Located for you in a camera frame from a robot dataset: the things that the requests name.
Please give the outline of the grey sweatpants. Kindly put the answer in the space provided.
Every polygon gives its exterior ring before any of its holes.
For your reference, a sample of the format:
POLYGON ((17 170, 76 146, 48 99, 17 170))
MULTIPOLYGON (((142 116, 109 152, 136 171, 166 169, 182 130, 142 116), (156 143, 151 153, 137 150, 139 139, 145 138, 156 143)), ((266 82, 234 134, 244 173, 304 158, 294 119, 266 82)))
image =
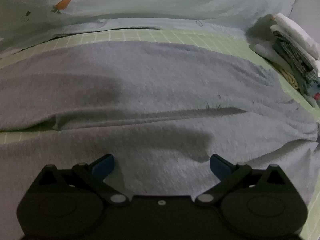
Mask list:
POLYGON ((218 180, 218 154, 278 164, 305 202, 319 174, 313 116, 274 69, 196 46, 140 41, 57 49, 1 69, 1 130, 48 128, 1 146, 1 239, 18 239, 18 202, 46 164, 111 153, 107 182, 128 194, 193 197, 218 180))

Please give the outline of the yellow folded garment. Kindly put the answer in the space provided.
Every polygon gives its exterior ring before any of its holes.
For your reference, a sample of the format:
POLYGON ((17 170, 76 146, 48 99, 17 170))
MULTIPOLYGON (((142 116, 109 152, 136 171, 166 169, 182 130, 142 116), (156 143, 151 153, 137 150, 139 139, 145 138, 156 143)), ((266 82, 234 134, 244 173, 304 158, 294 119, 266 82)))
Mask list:
POLYGON ((280 72, 280 74, 284 77, 284 79, 295 89, 295 90, 299 90, 299 86, 297 83, 297 80, 295 79, 295 77, 290 74, 288 71, 284 70, 283 68, 279 67, 278 71, 280 72))

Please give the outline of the blue folded jeans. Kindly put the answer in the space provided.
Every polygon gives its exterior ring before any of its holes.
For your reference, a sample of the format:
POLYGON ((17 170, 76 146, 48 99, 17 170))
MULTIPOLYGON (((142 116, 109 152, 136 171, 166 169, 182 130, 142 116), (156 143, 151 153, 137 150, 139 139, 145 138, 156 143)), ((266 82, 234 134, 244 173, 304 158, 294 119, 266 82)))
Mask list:
POLYGON ((303 96, 319 101, 319 77, 309 81, 303 79, 300 92, 303 96))

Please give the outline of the green grid mat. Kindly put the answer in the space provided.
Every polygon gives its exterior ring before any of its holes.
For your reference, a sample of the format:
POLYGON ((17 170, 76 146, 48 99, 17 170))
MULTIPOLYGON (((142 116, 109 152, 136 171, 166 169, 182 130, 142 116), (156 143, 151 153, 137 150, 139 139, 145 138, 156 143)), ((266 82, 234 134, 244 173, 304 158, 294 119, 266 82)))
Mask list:
MULTIPOLYGON (((246 41, 222 34, 191 30, 124 30, 102 33, 80 34, 49 41, 28 48, 17 54, 1 59, 1 69, 8 69, 15 63, 26 63, 36 57, 56 53, 62 57, 68 48, 83 49, 85 45, 105 45, 116 41, 145 41, 147 44, 176 43, 204 48, 219 55, 232 55, 236 59, 246 59, 268 71, 270 65, 252 52, 246 41)), ((239 153, 238 140, 244 127, 263 129, 249 113, 238 115, 240 124, 236 129, 229 127, 227 117, 217 118, 218 130, 210 142, 205 143, 199 133, 207 127, 204 121, 198 124, 171 121, 164 132, 163 142, 169 144, 173 138, 170 132, 181 135, 182 149, 168 151, 139 148, 133 145, 125 149, 124 142, 133 143, 132 131, 117 141, 107 141, 105 132, 80 130, 89 147, 74 152, 75 145, 81 145, 78 136, 69 131, 56 132, 45 125, 24 131, 1 133, 1 239, 19 239, 22 230, 15 211, 18 201, 31 184, 31 181, 46 163, 59 167, 69 167, 77 161, 89 161, 112 152, 116 155, 116 171, 106 178, 106 182, 116 189, 130 194, 179 194, 186 187, 199 185, 210 187, 216 178, 208 168, 211 153, 227 153, 232 159, 239 153), (105 146, 97 148, 98 139, 105 140, 105 146), (184 147, 195 148, 195 152, 184 147)))

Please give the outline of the checkered folded shirt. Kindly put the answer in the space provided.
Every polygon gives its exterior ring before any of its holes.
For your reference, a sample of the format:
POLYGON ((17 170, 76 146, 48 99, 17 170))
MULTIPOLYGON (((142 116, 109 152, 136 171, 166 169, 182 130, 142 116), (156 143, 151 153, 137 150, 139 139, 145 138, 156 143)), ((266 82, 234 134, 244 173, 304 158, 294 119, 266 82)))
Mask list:
POLYGON ((319 62, 301 45, 283 31, 274 28, 274 50, 291 66, 296 68, 306 81, 317 81, 319 78, 319 62))

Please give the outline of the white folded garment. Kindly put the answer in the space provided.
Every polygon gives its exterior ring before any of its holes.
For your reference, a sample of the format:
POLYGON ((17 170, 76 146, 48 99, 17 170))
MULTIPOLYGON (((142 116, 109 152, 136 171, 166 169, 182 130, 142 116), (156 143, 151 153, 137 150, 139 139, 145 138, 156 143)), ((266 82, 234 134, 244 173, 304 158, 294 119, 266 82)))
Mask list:
POLYGON ((296 44, 304 49, 306 55, 311 59, 311 63, 319 72, 319 43, 317 43, 303 28, 295 21, 289 19, 281 13, 272 17, 276 22, 276 27, 292 38, 296 44))

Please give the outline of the light blue carrot-print quilt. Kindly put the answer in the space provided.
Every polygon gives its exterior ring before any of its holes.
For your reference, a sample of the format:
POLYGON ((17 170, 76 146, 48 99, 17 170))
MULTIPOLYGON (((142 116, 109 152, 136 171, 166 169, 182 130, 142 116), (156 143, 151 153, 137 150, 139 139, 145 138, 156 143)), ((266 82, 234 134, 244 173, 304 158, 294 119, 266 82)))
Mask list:
POLYGON ((296 0, 1 0, 1 56, 52 38, 122 28, 230 28, 289 15, 296 0))

